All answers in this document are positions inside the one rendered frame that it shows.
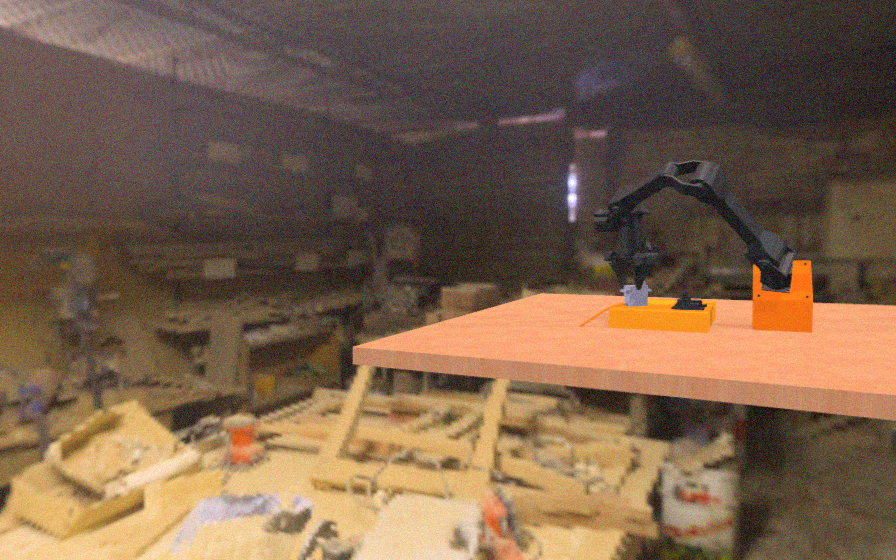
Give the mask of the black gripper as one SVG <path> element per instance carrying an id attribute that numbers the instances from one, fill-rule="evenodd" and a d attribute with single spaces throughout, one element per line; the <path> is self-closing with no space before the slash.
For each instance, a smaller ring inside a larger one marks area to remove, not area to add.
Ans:
<path id="1" fill-rule="evenodd" d="M 643 253 L 642 239 L 646 235 L 643 232 L 621 232 L 621 250 L 606 251 L 604 253 L 604 261 L 611 261 L 609 264 L 614 270 L 622 288 L 627 283 L 628 267 L 634 261 L 635 265 L 631 265 L 633 277 L 637 290 L 641 290 L 646 274 L 655 264 L 661 263 L 661 256 L 658 253 Z"/>

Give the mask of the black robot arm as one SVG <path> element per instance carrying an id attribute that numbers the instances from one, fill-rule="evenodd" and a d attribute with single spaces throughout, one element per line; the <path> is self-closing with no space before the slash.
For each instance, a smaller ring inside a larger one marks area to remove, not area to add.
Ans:
<path id="1" fill-rule="evenodd" d="M 678 175 L 693 172 L 689 183 L 677 178 Z M 761 290 L 790 293 L 793 261 L 797 252 L 776 233 L 764 230 L 748 213 L 730 192 L 727 177 L 716 163 L 698 160 L 668 162 L 634 186 L 618 189 L 608 206 L 609 210 L 595 210 L 595 230 L 643 231 L 643 215 L 649 215 L 650 212 L 645 206 L 635 208 L 665 186 L 673 187 L 683 195 L 694 196 L 718 210 L 746 243 L 743 254 L 751 265 L 759 268 Z"/>

